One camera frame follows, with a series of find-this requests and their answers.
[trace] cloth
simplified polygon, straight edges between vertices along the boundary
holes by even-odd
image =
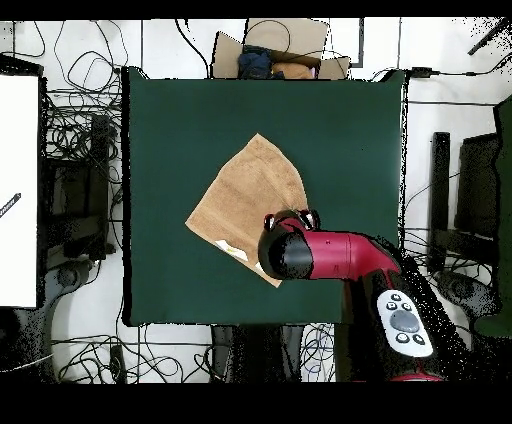
[[[238,57],[240,79],[284,79],[284,74],[272,74],[270,51],[262,47],[244,46]]]
[[[265,215],[307,209],[301,177],[270,141],[256,134],[220,170],[185,225],[231,254],[275,287],[259,267],[258,241]]]
[[[300,63],[275,63],[272,72],[282,72],[285,79],[314,79],[311,69]]]

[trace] table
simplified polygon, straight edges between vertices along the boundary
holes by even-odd
[[[397,243],[404,73],[378,83],[148,80],[123,68],[122,81],[125,324],[340,322],[339,281],[276,289],[185,221],[260,133],[297,167],[324,228]]]

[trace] wire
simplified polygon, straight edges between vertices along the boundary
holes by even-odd
[[[502,59],[500,59],[500,61],[494,65],[494,67],[492,69],[490,69],[489,71],[487,72],[462,72],[462,73],[449,73],[449,72],[437,72],[437,71],[434,71],[433,75],[450,75],[450,76],[467,76],[467,77],[475,77],[475,76],[479,76],[479,75],[488,75],[502,67],[505,66],[506,62],[508,62],[508,60],[512,58],[512,52],[506,54]]]
[[[251,32],[255,27],[257,27],[258,25],[261,25],[261,24],[263,24],[265,22],[274,22],[276,24],[281,25],[286,30],[286,32],[288,34],[288,45],[286,46],[286,50],[283,52],[283,55],[286,54],[288,52],[288,50],[290,49],[290,45],[292,43],[292,35],[291,35],[290,30],[288,29],[288,27],[285,24],[283,24],[282,22],[276,21],[274,19],[264,19],[263,21],[256,22],[252,27],[250,27],[245,32],[245,37],[247,37],[247,34],[249,34],[249,32]]]
[[[20,369],[23,369],[23,368],[31,367],[33,365],[39,364],[40,362],[46,361],[47,359],[51,358],[52,356],[53,356],[53,353],[48,355],[48,356],[45,356],[44,358],[37,359],[37,360],[35,360],[33,362],[30,362],[28,364],[20,365],[19,367],[14,367],[14,368],[12,368],[10,370],[0,370],[0,373],[13,372],[13,371],[20,370]]]
[[[44,38],[41,34],[41,31],[40,31],[39,26],[37,25],[36,21],[34,21],[34,25],[36,26],[36,30],[37,30],[37,33],[39,34],[39,38],[41,39],[41,42],[43,43],[43,51],[41,53],[39,53],[38,55],[33,55],[33,54],[27,54],[27,53],[18,53],[15,51],[12,51],[12,52],[6,51],[6,52],[1,52],[0,54],[12,54],[13,57],[15,55],[18,55],[18,56],[32,57],[32,58],[38,58],[38,57],[44,56],[44,54],[46,53],[46,44],[44,42]]]
[[[456,177],[457,175],[460,175],[460,171],[457,172],[456,174],[452,174],[448,177],[448,180],[453,178],[453,177]],[[440,178],[439,181],[434,181],[432,183],[430,183],[428,186],[426,186],[424,189],[420,190],[419,192],[417,192],[414,196],[412,196],[409,201],[407,202],[407,204],[405,205],[405,210],[407,211],[407,208],[409,207],[409,204],[412,202],[412,200],[414,198],[416,198],[417,196],[419,196],[421,193],[423,193],[425,190],[428,190],[431,186],[433,186],[434,184],[439,184],[439,183],[442,183],[442,182],[445,182],[445,181],[441,181],[441,180],[444,180],[444,178]]]
[[[206,62],[206,59],[204,58],[204,56],[201,54],[201,52],[199,50],[197,50],[197,48],[190,42],[190,40],[186,37],[185,34],[183,34],[183,31],[181,30],[181,27],[180,27],[180,24],[178,22],[177,19],[174,20],[174,23],[176,24],[176,28],[178,29],[178,32],[181,34],[181,36],[183,37],[183,39],[186,41],[186,43],[192,47],[192,49],[199,55],[199,57],[201,58],[201,60],[203,61],[204,63],[204,66],[206,68],[206,78],[210,78],[210,69],[208,67],[208,63]]]

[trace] white floor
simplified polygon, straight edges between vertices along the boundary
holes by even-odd
[[[326,22],[328,18],[318,18]],[[488,18],[365,18],[364,32],[364,67],[353,69],[354,78],[370,78],[384,68],[412,66],[431,67],[443,72],[482,72],[491,69],[508,51],[510,42],[498,38],[487,47],[479,50],[474,56],[467,52],[486,32]],[[141,66],[150,78],[204,78],[205,69],[201,59],[184,42],[176,30],[173,20],[151,21],[115,21],[122,30],[128,58],[126,57],[120,32],[109,21],[100,21],[100,27],[110,43],[115,63]],[[352,57],[357,62],[359,34],[357,19],[330,19],[332,27],[332,45],[329,37],[327,48]],[[0,23],[0,51],[12,49],[12,36],[2,29]],[[191,41],[202,52],[208,61],[212,57],[215,34],[221,30],[241,40],[244,31],[244,20],[190,20]],[[64,72],[70,69],[79,55],[96,50],[108,57],[105,41],[98,28],[89,21],[38,22],[45,40],[45,53],[39,58],[27,60],[40,63],[45,67],[48,88],[69,88],[61,71],[56,54],[62,62]],[[43,45],[38,36],[34,22],[27,21],[16,24],[16,52],[39,55]],[[71,78],[83,81],[88,64],[94,59],[82,60],[71,73]],[[95,65],[87,80],[88,86],[95,88],[105,83],[109,70],[103,65]],[[495,131],[492,106],[512,94],[512,65],[490,75],[477,77],[438,76],[426,80],[414,80],[410,84],[409,116],[408,116],[408,154],[407,154],[407,196],[409,199],[429,183],[431,138],[434,132],[443,131],[451,134],[451,172],[458,170],[458,150],[464,138]],[[453,225],[455,214],[455,196],[457,179],[451,180],[450,224]],[[425,228],[427,226],[428,191],[414,199],[406,215],[406,227]],[[117,207],[114,218],[121,218],[121,208]],[[116,224],[117,234],[122,233],[121,226]],[[414,231],[422,238],[426,233]],[[421,247],[411,244],[414,249]],[[92,337],[94,335],[114,335],[116,333],[116,317],[119,312],[122,296],[122,253],[118,252],[103,263],[98,279],[91,285],[81,288],[74,294],[65,296],[57,307],[53,322],[52,337],[55,340],[67,340],[75,337]],[[454,322],[467,325],[462,310],[443,301],[443,304]],[[137,349],[138,334],[136,328],[127,328],[119,324],[119,335],[127,343],[133,343]],[[206,326],[151,325],[147,340],[155,356],[172,356],[183,366],[188,374],[196,368],[194,354],[202,354],[211,342],[210,329]],[[332,366],[332,347],[327,340],[325,357],[320,366],[317,355],[303,371],[304,379],[323,381],[329,376]],[[199,346],[179,346],[170,343],[196,343]],[[70,358],[84,347],[83,344],[68,343],[55,346],[55,366],[64,366]],[[141,346],[141,352],[149,356],[148,348]],[[100,349],[108,363],[108,351]],[[135,355],[125,351],[128,367],[136,365]],[[162,371],[172,374],[176,365],[167,361],[161,365]],[[141,373],[148,371],[146,365],[141,366]],[[179,374],[168,378],[178,381]],[[82,376],[80,367],[72,368],[69,377]],[[205,382],[206,373],[198,372],[188,381]],[[155,372],[149,372],[141,378],[141,382],[162,381]]]

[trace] button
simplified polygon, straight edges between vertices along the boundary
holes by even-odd
[[[419,336],[419,335],[417,335],[417,334],[415,334],[414,336],[412,336],[412,339],[413,339],[416,343],[418,343],[418,344],[420,344],[420,345],[424,345],[424,344],[425,344],[425,340],[423,340],[423,337],[421,337],[421,336]]]
[[[395,311],[389,319],[391,327],[406,333],[417,333],[420,330],[420,322],[413,313],[407,311]]]
[[[396,336],[396,341],[398,343],[407,343],[409,341],[409,336],[404,333],[400,333],[398,336]]]

